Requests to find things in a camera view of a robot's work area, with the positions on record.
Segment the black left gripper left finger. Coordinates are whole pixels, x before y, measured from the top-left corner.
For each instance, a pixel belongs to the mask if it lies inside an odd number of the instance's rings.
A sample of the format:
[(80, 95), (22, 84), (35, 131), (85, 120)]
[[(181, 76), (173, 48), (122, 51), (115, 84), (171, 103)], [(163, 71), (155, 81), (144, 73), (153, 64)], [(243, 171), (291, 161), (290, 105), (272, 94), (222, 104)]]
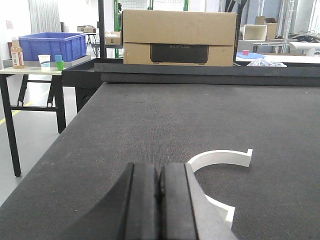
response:
[(153, 164), (129, 163), (107, 194), (68, 227), (65, 240), (156, 240), (158, 175)]

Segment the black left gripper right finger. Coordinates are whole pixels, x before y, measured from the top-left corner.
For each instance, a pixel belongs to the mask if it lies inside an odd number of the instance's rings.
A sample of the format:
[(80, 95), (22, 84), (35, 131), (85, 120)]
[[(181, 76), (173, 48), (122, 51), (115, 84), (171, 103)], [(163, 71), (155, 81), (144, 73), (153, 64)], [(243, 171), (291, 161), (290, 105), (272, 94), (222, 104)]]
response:
[(162, 240), (235, 240), (237, 237), (207, 200), (187, 163), (167, 163), (160, 173)]

